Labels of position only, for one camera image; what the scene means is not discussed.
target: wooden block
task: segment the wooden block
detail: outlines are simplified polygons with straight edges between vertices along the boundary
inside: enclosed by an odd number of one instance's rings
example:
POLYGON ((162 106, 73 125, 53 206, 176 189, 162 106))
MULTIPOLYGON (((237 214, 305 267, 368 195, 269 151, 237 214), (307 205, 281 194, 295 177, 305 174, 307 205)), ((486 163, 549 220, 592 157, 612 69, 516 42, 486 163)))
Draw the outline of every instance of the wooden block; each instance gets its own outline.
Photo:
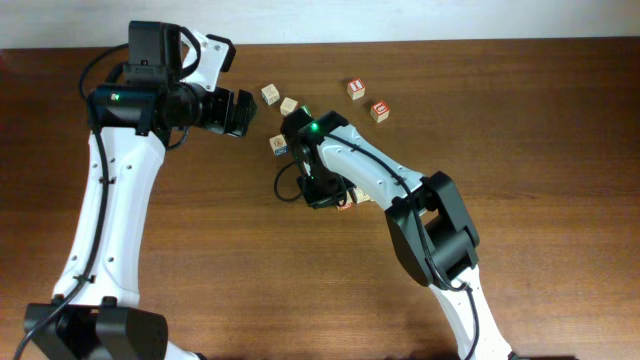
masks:
POLYGON ((293 99, 289 99, 288 97, 285 97, 284 100, 282 100, 282 104, 280 104, 280 113, 284 116, 287 116, 290 113, 292 113, 297 106, 298 106, 297 101, 293 99))
POLYGON ((278 92, 278 89, 271 84, 262 89, 262 98, 267 105, 273 105, 273 103, 280 100, 280 93, 278 92))
POLYGON ((343 205, 343 206, 338 206, 336 205, 336 209, 338 209, 338 211, 342 211, 342 210, 346 210, 350 207, 353 206, 353 200, 351 200, 351 195, 349 195, 349 193, 347 193, 347 202, 343 205))
POLYGON ((369 196, 369 194, 364 192, 364 190, 360 189, 359 187, 353 189, 351 198, 356 204, 371 200, 371 196, 369 196))
POLYGON ((385 104, 384 101, 380 101, 371 107, 371 117, 373 117, 375 121, 381 122, 389 117, 389 111, 387 104, 385 104))
POLYGON ((364 83, 360 79, 355 79, 347 84, 347 93, 351 96, 351 100, 359 99, 364 96, 364 83))
POLYGON ((269 144, 271 144, 271 150, 276 156, 282 156, 289 151, 287 147, 287 142, 284 140, 284 136, 278 135, 269 139, 269 144))

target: wooden table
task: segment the wooden table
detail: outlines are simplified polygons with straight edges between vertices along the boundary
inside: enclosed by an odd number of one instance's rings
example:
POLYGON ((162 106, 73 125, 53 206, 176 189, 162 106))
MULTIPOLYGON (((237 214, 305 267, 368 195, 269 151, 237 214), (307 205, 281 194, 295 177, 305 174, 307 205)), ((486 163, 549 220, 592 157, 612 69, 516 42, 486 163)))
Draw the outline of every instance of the wooden table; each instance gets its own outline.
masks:
MULTIPOLYGON (((47 302, 87 176, 76 82, 100 49, 0 52, 0 358, 47 302)), ((96 85, 118 54, 96 68, 96 85)), ((277 106, 336 110, 386 154, 457 183, 494 317, 526 355, 640 353, 640 39, 239 46, 219 85, 253 92, 244 139, 192 131, 154 185, 142 309, 216 359, 433 359, 455 353, 435 297, 395 258, 382 211, 278 201, 277 106), (351 101, 346 82, 366 95, 351 101), (368 110, 384 100, 391 116, 368 110)), ((293 194, 294 174, 282 192, 293 194)), ((40 358, 31 345, 25 358, 40 358)))

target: white wall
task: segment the white wall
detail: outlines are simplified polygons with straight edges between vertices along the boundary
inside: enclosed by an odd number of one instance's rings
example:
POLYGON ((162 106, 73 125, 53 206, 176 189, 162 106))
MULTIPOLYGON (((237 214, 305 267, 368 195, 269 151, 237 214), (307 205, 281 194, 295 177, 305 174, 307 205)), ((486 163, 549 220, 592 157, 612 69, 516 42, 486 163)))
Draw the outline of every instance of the white wall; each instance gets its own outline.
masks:
POLYGON ((640 35, 640 0, 0 0, 0 48, 126 42, 129 20, 236 44, 640 35))

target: wooden surface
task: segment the wooden surface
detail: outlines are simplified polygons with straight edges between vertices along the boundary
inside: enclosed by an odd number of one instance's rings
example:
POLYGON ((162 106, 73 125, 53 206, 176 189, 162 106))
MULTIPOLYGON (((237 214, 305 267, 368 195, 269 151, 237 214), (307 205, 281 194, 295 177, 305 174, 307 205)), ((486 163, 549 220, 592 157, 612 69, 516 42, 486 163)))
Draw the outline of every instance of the wooden surface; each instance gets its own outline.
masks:
MULTIPOLYGON (((88 168, 76 82, 100 50, 0 52, 0 358, 46 302, 71 247, 88 168)), ((109 59, 92 73, 97 84, 109 59)), ((640 39, 242 46, 220 85, 251 90, 244 139, 192 131, 167 154, 140 257, 140 307, 215 358, 384 359, 455 352, 435 297, 405 274, 382 211, 276 200, 289 158, 268 139, 274 83, 337 110, 372 144, 456 182, 480 232, 481 278, 521 354, 640 353, 640 39), (364 80, 351 101, 346 82, 364 80), (391 116, 368 110, 384 100, 391 116)), ((283 193, 293 194, 293 174, 283 193)), ((26 358, 40 358, 30 346, 26 358)))

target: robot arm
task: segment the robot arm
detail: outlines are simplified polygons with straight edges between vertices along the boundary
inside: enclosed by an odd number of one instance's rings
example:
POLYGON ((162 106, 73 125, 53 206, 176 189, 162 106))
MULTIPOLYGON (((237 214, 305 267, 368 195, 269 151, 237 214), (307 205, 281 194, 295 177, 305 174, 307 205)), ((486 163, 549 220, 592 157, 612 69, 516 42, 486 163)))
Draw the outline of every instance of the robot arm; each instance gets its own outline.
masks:
POLYGON ((234 105, 233 91, 216 86, 234 55, 224 38, 173 24, 131 22, 129 62, 120 69, 126 84, 115 84, 110 75, 111 83, 87 99, 93 130, 89 177, 71 253, 52 303, 30 304, 25 316, 25 332, 48 358, 204 359, 168 341, 162 315, 137 309, 138 258, 151 188, 171 148, 171 130, 196 126, 237 137, 247 132, 256 112, 251 94, 240 90, 234 105), (184 67, 180 33, 190 47, 184 67), (99 232, 101 207, 106 211, 99 232), (94 251, 95 261, 89 261, 94 251))
POLYGON ((300 164, 302 176, 298 182, 303 185, 301 189, 310 206, 333 205, 340 193, 355 185, 382 208, 398 260, 414 280, 428 286, 436 295, 454 331, 461 358, 465 359, 472 350, 476 321, 480 332, 470 359, 507 360, 514 356, 484 298, 475 252, 479 242, 477 231, 450 178, 442 173, 429 178, 398 164, 366 142, 355 127, 336 113, 314 121, 298 110, 285 118, 281 132, 300 164), (414 205, 409 203, 406 190, 388 169, 402 177, 420 214, 438 210, 439 215, 423 230, 426 250, 431 252, 436 269, 451 285, 466 283, 473 290, 477 320, 466 291, 443 290, 435 279, 425 261, 418 224, 411 216, 414 205))

